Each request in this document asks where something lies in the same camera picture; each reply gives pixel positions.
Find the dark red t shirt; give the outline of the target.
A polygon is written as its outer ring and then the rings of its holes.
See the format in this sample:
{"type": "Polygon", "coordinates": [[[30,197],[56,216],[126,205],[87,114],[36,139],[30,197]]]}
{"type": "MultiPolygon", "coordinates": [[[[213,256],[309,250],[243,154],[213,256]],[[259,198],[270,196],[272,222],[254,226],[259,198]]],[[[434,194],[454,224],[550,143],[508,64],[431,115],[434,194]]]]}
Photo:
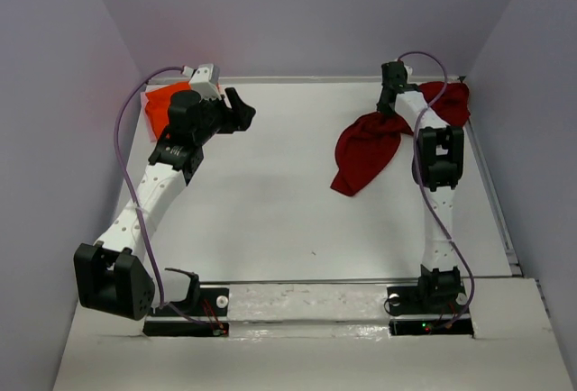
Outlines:
{"type": "MultiPolygon", "coordinates": [[[[440,81],[419,86],[433,110],[452,126],[463,127],[469,120],[470,89],[464,83],[451,83],[442,89],[440,81]]],[[[388,166],[398,151],[401,137],[411,136],[412,124],[400,115],[372,112],[359,117],[340,135],[334,150],[337,173],[331,188],[355,196],[388,166]]]]}

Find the orange t shirt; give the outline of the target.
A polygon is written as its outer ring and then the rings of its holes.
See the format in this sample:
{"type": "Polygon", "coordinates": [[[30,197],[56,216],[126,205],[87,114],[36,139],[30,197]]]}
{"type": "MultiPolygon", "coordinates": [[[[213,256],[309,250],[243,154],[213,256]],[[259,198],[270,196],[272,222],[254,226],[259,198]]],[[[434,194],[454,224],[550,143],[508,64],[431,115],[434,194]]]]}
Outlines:
{"type": "Polygon", "coordinates": [[[169,105],[172,96],[178,92],[190,89],[188,82],[180,81],[145,92],[149,99],[146,112],[149,116],[151,127],[157,140],[160,138],[165,127],[169,124],[169,105]]]}

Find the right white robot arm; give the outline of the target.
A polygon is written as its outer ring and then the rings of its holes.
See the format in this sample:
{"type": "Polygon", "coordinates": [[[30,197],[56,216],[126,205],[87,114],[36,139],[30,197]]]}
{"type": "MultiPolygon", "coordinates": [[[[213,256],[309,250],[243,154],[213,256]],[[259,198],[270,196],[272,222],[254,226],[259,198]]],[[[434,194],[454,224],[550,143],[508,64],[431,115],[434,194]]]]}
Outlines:
{"type": "Polygon", "coordinates": [[[440,314],[464,294],[452,236],[454,193],[463,175],[463,128],[434,111],[418,85],[409,81],[409,68],[401,60],[381,65],[377,109],[411,126],[412,174],[425,205],[420,276],[413,286],[389,288],[385,307],[393,316],[440,314]]]}

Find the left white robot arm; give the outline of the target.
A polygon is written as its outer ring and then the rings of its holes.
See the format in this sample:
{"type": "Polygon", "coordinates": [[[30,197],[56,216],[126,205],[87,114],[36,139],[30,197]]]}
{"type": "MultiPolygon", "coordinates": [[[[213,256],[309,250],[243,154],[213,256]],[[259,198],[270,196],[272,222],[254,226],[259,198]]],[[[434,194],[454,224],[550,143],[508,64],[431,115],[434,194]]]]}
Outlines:
{"type": "Polygon", "coordinates": [[[78,299],[92,310],[139,321],[167,303],[152,237],[204,159],[217,134],[247,131],[256,114],[233,87],[203,96],[196,89],[173,94],[168,123],[148,158],[139,184],[125,180],[130,200],[92,244],[73,256],[78,299]]]}

